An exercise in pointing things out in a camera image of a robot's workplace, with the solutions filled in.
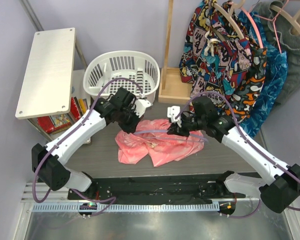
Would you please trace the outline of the lilac plastic hanger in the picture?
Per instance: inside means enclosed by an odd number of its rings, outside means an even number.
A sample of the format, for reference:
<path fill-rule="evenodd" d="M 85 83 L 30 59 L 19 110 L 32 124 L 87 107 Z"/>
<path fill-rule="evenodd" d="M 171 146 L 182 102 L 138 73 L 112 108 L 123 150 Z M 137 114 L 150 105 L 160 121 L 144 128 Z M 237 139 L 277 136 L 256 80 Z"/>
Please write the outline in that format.
<path fill-rule="evenodd" d="M 209 140 L 202 134 L 190 133 L 189 136 L 181 136 L 168 134 L 167 130 L 141 130 L 136 131 L 135 133 L 133 133 L 133 135 L 146 140 L 171 142 L 175 145 L 185 143 L 204 144 L 209 142 Z"/>

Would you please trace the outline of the pink patterned shorts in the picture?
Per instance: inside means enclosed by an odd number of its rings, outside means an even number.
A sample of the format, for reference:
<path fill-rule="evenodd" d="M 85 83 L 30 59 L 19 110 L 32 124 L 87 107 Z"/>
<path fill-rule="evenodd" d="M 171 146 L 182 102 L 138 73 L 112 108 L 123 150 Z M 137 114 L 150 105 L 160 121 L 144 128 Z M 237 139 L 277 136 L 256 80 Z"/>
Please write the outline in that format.
<path fill-rule="evenodd" d="M 167 119 L 143 120 L 137 125 L 136 131 L 168 130 L 169 126 L 170 123 Z M 116 135 L 115 141 L 118 145 L 118 161 L 120 163 L 135 165 L 144 157 L 150 156 L 154 167 L 180 161 L 201 151 L 205 145 L 204 143 L 172 144 L 156 139 L 147 140 L 124 131 L 120 131 Z"/>

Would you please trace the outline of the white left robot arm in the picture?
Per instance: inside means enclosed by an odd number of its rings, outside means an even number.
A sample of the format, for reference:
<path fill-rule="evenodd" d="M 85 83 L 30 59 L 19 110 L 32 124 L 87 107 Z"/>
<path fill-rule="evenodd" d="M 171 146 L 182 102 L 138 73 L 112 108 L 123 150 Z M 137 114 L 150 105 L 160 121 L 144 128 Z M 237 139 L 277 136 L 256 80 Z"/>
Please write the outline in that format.
<path fill-rule="evenodd" d="M 137 98 L 123 87 L 109 98 L 98 97 L 83 117 L 61 136 L 44 146 L 38 143 L 32 148 L 35 176 L 51 191 L 68 188 L 78 191 L 87 200 L 94 199 L 98 186 L 93 178 L 65 165 L 86 140 L 111 123 L 117 122 L 125 133 L 134 133 L 151 105 L 147 99 Z"/>

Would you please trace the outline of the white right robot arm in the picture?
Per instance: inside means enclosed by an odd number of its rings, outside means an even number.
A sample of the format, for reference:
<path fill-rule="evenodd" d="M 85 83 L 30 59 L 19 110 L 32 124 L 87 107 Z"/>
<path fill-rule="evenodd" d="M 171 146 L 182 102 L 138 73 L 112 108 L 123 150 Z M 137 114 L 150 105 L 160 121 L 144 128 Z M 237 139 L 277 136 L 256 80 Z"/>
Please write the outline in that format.
<path fill-rule="evenodd" d="M 167 109 L 171 123 L 169 135 L 188 137 L 192 131 L 204 131 L 209 137 L 230 148 L 242 157 L 260 176 L 243 176 L 227 171 L 216 184 L 216 193 L 223 198 L 240 193 L 260 199 L 275 213 L 290 209 L 300 196 L 300 166 L 288 165 L 276 158 L 249 137 L 229 115 L 220 115 L 206 96 L 193 99 L 194 113 L 186 113 L 179 106 Z"/>

